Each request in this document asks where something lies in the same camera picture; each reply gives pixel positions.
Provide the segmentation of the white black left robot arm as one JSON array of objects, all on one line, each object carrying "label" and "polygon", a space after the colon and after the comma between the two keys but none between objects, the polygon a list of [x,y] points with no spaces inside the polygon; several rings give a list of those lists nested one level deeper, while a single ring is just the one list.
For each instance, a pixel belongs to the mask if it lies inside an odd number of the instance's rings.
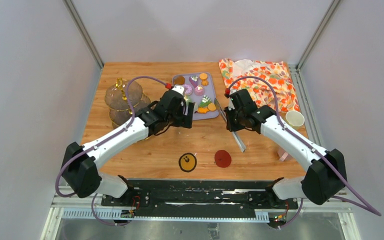
[{"label": "white black left robot arm", "polygon": [[120,176],[101,173],[100,168],[127,147],[158,136],[169,127],[192,127],[193,115],[198,109],[195,102],[187,102],[179,88],[166,91],[159,101],[134,112],[131,118],[106,135],[80,145],[70,143],[64,153],[57,178],[64,178],[79,198],[92,194],[109,195],[120,206],[129,206],[133,193]]}]

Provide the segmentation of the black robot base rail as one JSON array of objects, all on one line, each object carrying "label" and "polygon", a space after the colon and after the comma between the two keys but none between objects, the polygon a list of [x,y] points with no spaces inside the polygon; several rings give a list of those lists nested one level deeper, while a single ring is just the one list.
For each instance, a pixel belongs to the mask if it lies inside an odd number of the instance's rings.
[{"label": "black robot base rail", "polygon": [[284,225],[299,207],[278,199],[264,180],[130,179],[120,198],[103,195],[99,206],[120,210],[116,222],[187,221]]}]

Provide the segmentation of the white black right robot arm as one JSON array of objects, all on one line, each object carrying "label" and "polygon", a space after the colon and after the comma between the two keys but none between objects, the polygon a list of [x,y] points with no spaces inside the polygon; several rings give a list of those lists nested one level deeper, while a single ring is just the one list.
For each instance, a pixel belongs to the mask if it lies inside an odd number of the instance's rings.
[{"label": "white black right robot arm", "polygon": [[227,130],[251,130],[271,139],[306,171],[303,177],[278,178],[268,187],[265,200],[271,208],[277,209],[292,198],[322,205],[344,188],[345,160],[339,150],[326,150],[311,142],[271,107],[258,107],[246,89],[227,91],[225,96],[229,99],[224,108]]}]

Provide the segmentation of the metal serving tongs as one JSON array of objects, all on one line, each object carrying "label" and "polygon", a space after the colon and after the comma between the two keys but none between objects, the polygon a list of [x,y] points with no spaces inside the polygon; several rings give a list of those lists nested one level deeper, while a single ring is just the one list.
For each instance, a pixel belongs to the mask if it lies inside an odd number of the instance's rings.
[{"label": "metal serving tongs", "polygon": [[[214,102],[215,106],[217,107],[217,110],[218,110],[219,114],[221,115],[222,119],[224,120],[225,123],[227,123],[227,120],[228,120],[228,119],[227,119],[227,116],[226,116],[225,112],[223,111],[223,109],[222,109],[220,103],[218,102],[218,100],[217,100],[216,98],[214,99],[213,102]],[[246,151],[247,148],[246,148],[245,144],[243,143],[242,139],[241,139],[241,138],[239,137],[239,135],[238,135],[236,132],[234,132],[234,131],[232,131],[231,134],[232,134],[232,136],[233,136],[235,142],[237,143],[237,145],[238,145],[240,151],[241,151],[242,153],[244,153],[244,152]]]}]

